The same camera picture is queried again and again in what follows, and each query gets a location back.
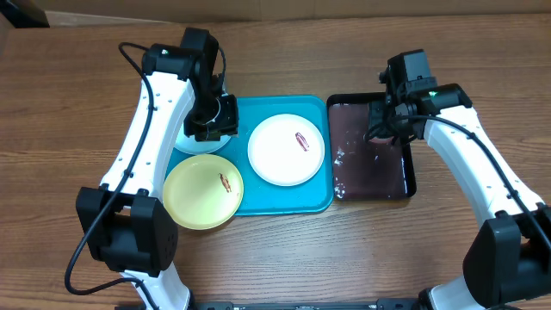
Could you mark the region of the light blue plate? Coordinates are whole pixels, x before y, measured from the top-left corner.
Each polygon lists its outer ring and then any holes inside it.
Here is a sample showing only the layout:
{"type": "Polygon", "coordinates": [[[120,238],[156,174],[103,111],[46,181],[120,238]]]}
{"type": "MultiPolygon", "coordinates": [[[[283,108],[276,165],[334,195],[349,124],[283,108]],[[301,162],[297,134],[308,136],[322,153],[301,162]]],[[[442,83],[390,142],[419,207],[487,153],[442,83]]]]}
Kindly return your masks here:
{"type": "Polygon", "coordinates": [[[191,155],[199,155],[203,153],[212,153],[218,151],[226,143],[230,141],[230,136],[222,136],[219,141],[201,141],[197,142],[194,136],[187,137],[184,134],[183,128],[180,129],[177,137],[175,148],[191,155]]]}

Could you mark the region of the green and pink sponge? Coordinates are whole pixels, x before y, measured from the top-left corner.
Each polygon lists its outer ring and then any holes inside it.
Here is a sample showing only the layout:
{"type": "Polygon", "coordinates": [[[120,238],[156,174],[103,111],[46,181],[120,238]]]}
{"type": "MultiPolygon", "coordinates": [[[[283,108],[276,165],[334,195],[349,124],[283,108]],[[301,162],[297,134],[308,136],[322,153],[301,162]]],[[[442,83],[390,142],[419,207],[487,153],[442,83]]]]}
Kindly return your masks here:
{"type": "Polygon", "coordinates": [[[368,142],[370,143],[374,143],[374,144],[381,144],[381,145],[386,145],[386,144],[391,144],[393,141],[393,137],[389,137],[389,138],[373,138],[373,139],[370,139],[368,142]]]}

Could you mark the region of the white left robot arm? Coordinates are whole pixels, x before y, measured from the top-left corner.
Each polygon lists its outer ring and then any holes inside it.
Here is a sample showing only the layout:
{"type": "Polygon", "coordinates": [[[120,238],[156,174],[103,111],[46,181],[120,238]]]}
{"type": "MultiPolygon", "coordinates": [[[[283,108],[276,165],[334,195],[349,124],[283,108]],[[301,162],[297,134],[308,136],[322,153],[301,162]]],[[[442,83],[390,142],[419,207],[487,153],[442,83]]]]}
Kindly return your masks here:
{"type": "Polygon", "coordinates": [[[238,132],[235,96],[224,90],[225,76],[214,75],[223,49],[215,40],[145,48],[140,75],[142,94],[121,150],[96,188],[83,187],[76,201],[84,231],[65,270],[65,288],[91,295],[131,283],[144,309],[192,309],[190,290],[180,280],[173,257],[176,222],[162,201],[164,178],[176,137],[219,142],[238,132]],[[120,277],[78,289],[71,274],[84,248],[120,277]]]}

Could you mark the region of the pink plate with red stain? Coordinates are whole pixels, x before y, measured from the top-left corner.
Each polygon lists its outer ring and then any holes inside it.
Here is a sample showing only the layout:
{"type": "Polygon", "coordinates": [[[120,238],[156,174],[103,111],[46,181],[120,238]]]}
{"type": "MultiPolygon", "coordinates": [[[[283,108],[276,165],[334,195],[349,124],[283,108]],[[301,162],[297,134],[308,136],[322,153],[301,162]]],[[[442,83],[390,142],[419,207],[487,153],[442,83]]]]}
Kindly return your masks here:
{"type": "Polygon", "coordinates": [[[252,132],[247,155],[252,169],[264,181],[282,187],[305,183],[324,162],[321,132],[304,117],[274,115],[252,132]]]}

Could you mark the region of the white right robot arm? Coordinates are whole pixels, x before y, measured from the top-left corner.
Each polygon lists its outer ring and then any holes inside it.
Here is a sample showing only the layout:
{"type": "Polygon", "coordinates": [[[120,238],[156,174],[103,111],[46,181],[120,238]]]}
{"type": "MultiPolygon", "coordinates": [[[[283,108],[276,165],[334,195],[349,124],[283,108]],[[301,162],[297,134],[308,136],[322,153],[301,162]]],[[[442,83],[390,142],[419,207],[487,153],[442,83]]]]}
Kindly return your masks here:
{"type": "Polygon", "coordinates": [[[449,167],[479,231],[461,275],[428,288],[420,309],[507,309],[550,292],[550,207],[525,185],[457,84],[392,90],[369,105],[365,140],[423,140],[449,167]]]}

